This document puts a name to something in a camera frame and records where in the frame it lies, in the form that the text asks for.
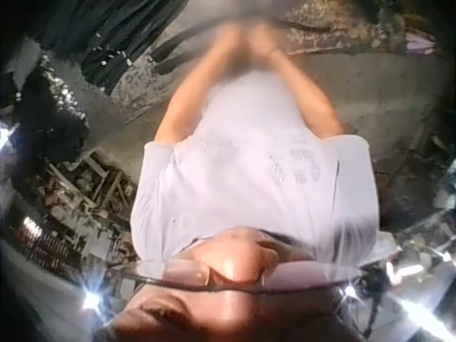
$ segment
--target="nose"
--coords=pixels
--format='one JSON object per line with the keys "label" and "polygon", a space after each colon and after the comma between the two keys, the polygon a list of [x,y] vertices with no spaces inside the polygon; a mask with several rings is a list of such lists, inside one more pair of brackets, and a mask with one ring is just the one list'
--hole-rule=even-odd
{"label": "nose", "polygon": [[255,241],[228,238],[200,261],[215,271],[216,282],[253,284],[266,269],[274,268],[279,263],[279,255]]}

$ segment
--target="glasses frame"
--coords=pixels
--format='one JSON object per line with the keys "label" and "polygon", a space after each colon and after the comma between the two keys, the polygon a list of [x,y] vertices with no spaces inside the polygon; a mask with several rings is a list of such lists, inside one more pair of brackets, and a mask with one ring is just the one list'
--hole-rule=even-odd
{"label": "glasses frame", "polygon": [[139,281],[141,283],[140,286],[142,286],[143,284],[147,284],[147,285],[163,287],[166,289],[175,289],[175,290],[188,291],[188,292],[238,291],[238,292],[244,292],[244,293],[248,293],[248,294],[258,294],[258,295],[295,294],[295,293],[302,293],[302,292],[306,292],[306,291],[310,291],[310,290],[313,291],[313,290],[324,290],[324,289],[327,290],[327,289],[341,288],[341,287],[345,287],[349,284],[352,284],[353,282],[357,281],[358,279],[363,278],[367,274],[364,270],[359,269],[357,267],[347,267],[347,266],[338,266],[335,264],[322,264],[321,263],[322,265],[331,265],[335,269],[338,267],[339,268],[344,267],[347,269],[351,269],[353,271],[357,271],[358,275],[348,277],[343,280],[329,281],[326,284],[308,286],[308,287],[302,288],[302,289],[265,289],[263,287],[263,284],[261,283],[261,278],[255,284],[249,284],[249,285],[246,285],[246,284],[239,284],[239,285],[237,285],[237,284],[229,284],[229,285],[211,284],[211,282],[209,282],[208,284],[206,284],[204,286],[194,286],[194,285],[188,285],[188,284],[178,284],[176,282],[156,279],[156,278],[152,278],[149,276],[142,276],[139,274],[132,274],[131,272],[126,271],[126,269],[127,269],[126,267],[130,266],[132,264],[136,264],[136,263],[117,265],[117,266],[109,268],[107,270],[107,272],[111,273],[111,274],[119,274],[124,279],[131,279],[134,281]]}

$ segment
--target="hand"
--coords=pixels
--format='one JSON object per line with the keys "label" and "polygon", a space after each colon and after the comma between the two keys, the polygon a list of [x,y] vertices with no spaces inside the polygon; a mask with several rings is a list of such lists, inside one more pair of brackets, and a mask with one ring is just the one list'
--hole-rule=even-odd
{"label": "hand", "polygon": [[266,22],[261,22],[249,30],[247,43],[252,57],[263,62],[269,59],[273,51],[279,50],[276,34]]}
{"label": "hand", "polygon": [[221,51],[223,54],[233,56],[244,47],[244,32],[236,22],[228,22],[220,26],[212,49]]}

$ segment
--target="glasses lens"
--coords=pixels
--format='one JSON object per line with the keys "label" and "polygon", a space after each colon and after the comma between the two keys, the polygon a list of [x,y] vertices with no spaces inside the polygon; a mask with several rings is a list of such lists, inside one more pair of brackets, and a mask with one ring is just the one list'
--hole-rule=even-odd
{"label": "glasses lens", "polygon": [[[158,286],[191,290],[207,289],[210,269],[196,261],[173,259],[162,261],[138,261],[113,268],[126,278],[133,278]],[[362,276],[357,268],[322,264],[317,261],[295,261],[278,265],[265,271],[257,286],[234,286],[233,283],[210,284],[211,289],[241,289],[249,292],[300,291],[322,286],[332,286]]]}
{"label": "glasses lens", "polygon": [[173,259],[163,261],[137,261],[113,268],[126,278],[134,278],[158,285],[164,283],[177,286],[206,286],[209,280],[209,269],[195,261]]}
{"label": "glasses lens", "polygon": [[361,270],[317,261],[280,264],[262,279],[263,288],[271,291],[297,291],[329,286],[362,276]]}

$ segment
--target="man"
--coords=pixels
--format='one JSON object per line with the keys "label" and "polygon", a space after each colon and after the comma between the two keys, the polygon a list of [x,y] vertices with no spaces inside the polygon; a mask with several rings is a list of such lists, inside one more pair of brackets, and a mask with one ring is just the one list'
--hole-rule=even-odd
{"label": "man", "polygon": [[[213,88],[245,48],[270,71]],[[172,97],[142,168],[131,217],[139,257],[165,261],[167,281],[227,288],[145,285],[105,336],[353,341],[332,317],[325,291],[236,291],[275,284],[276,270],[280,286],[315,281],[310,273],[296,280],[305,271],[284,272],[280,266],[291,261],[357,265],[378,229],[367,142],[343,134],[328,98],[280,50],[267,24],[247,35],[236,24],[220,30]]]}

